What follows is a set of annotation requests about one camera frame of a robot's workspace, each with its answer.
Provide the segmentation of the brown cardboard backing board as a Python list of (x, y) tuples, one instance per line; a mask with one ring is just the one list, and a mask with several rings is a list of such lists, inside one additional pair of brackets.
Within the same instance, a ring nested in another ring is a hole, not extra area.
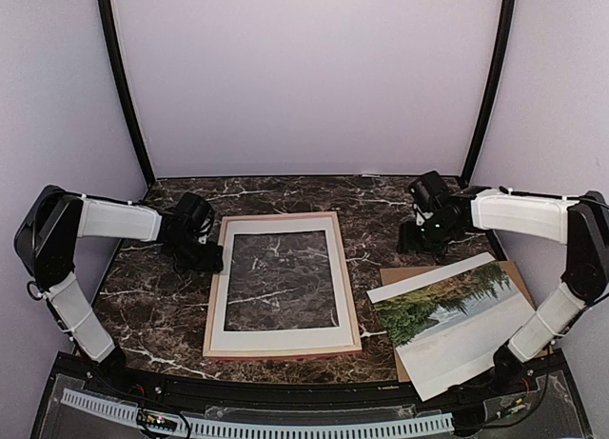
[[(527, 287), (524, 284), (524, 281), (521, 277), (521, 274), (518, 270), (518, 267), (514, 261), (499, 261), (501, 268), (510, 276), (511, 280), (515, 283), (518, 289), (521, 291), (523, 296), (527, 299), (529, 304), (533, 309), (537, 307), (534, 299), (529, 293)], [(394, 284), (396, 282), (421, 275), (433, 269), (438, 269), (439, 266), (423, 266), (423, 267), (408, 267), (408, 268), (387, 268), (380, 269), (380, 276), (382, 280), (382, 286)], [(396, 370), (398, 381), (401, 383), (406, 383), (410, 381), (409, 374), (407, 373), (405, 367), (403, 366), (402, 361), (399, 358), (398, 352), (394, 351), (395, 362), (396, 362)]]

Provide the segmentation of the clear acrylic sheet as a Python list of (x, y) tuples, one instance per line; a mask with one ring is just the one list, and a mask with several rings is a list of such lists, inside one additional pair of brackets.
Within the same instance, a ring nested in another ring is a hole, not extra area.
[(225, 331), (338, 326), (323, 230), (233, 237)]

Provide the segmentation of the landscape photo print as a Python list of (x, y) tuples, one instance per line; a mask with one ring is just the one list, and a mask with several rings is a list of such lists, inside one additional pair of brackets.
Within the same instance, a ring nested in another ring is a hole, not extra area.
[(421, 400), (493, 366), (534, 309), (488, 252), (368, 293)]

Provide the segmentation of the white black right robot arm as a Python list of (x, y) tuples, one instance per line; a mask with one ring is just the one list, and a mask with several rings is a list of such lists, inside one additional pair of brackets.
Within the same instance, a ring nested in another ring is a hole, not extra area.
[(479, 186), (454, 192), (434, 170), (407, 190), (414, 217), (400, 225), (400, 252), (442, 256), (466, 232), (490, 230), (539, 237), (567, 248), (557, 289), (495, 352), (495, 367), (485, 375), (492, 393), (508, 393), (521, 381), (523, 363), (607, 299), (608, 205), (600, 192), (563, 196)]

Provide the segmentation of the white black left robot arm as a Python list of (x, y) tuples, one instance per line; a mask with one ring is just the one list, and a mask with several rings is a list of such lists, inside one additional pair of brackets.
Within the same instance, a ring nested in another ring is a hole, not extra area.
[(201, 196), (188, 192), (168, 211), (46, 186), (17, 230), (13, 247), (61, 331), (94, 363), (98, 383), (114, 397), (134, 389), (134, 377), (118, 362), (123, 353), (105, 330), (75, 274), (79, 239), (101, 237), (159, 244), (177, 268), (217, 273), (223, 249), (209, 240), (215, 212)]

